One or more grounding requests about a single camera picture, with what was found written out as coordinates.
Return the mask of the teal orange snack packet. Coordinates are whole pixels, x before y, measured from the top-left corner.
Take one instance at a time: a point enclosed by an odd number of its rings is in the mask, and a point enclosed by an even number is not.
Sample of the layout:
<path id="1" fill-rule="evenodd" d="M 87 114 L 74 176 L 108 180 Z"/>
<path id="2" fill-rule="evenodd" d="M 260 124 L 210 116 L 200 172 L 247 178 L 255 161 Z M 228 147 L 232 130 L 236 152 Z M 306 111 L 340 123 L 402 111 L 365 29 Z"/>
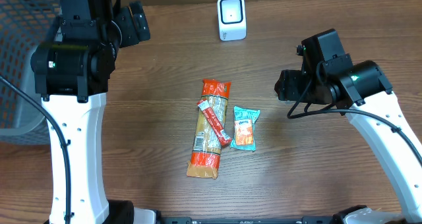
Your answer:
<path id="1" fill-rule="evenodd" d="M 238 106 L 233 108 L 234 115 L 234 137 L 230 147 L 238 150 L 254 152 L 255 123 L 259 118 L 260 110 L 245 109 Z"/>

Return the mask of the red stick sachet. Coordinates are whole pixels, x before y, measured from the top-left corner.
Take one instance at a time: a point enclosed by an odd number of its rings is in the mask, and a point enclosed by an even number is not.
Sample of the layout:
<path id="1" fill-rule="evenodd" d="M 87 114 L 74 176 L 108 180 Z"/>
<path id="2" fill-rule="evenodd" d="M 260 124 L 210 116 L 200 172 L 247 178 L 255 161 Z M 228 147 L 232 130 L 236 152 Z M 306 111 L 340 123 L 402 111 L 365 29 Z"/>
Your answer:
<path id="1" fill-rule="evenodd" d="M 232 139 L 229 135 L 227 135 L 222 123 L 217 118 L 217 115 L 215 114 L 209 102 L 206 99 L 202 99 L 197 102 L 197 105 L 204 114 L 208 123 L 210 124 L 220 144 L 222 146 L 228 145 L 232 141 Z"/>

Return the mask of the long orange pasta packet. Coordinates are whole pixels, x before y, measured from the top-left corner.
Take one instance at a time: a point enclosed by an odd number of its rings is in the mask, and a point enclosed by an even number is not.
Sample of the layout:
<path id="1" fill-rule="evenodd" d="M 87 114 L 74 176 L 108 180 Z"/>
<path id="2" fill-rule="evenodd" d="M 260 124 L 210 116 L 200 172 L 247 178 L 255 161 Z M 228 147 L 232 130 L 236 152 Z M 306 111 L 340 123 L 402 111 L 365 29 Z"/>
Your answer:
<path id="1" fill-rule="evenodd" d="M 231 82 L 220 82 L 214 79 L 203 80 L 200 100 L 206 99 L 209 102 L 223 127 L 226 122 L 230 87 Z M 210 124 L 199 109 L 187 176 L 216 179 L 223 147 L 225 146 L 220 144 Z"/>

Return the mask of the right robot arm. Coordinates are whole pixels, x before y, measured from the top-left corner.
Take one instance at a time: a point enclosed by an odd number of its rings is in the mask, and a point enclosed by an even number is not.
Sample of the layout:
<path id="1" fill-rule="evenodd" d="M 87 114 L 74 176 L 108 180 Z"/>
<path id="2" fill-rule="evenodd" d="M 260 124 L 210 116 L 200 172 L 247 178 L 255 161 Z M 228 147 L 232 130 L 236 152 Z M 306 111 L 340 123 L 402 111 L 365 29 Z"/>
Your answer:
<path id="1" fill-rule="evenodd" d="M 288 119 L 346 116 L 378 159 L 402 209 L 395 214 L 358 205 L 335 213 L 329 222 L 420 223 L 421 143 L 386 75 L 374 61 L 354 65 L 335 29 L 303 40 L 296 49 L 301 69 L 283 70 L 274 86 L 280 101 L 305 104 L 299 114 L 291 107 Z"/>

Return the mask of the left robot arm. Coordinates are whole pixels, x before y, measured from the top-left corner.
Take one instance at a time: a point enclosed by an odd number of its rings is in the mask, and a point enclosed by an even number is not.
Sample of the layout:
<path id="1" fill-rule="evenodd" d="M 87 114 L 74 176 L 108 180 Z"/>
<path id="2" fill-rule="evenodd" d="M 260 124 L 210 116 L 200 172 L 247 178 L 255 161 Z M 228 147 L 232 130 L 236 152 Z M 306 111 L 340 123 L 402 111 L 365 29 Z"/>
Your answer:
<path id="1" fill-rule="evenodd" d="M 149 40 L 142 4 L 59 0 L 60 13 L 31 57 L 49 125 L 53 175 L 50 223 L 155 224 L 154 210 L 106 197 L 102 121 L 118 51 Z"/>

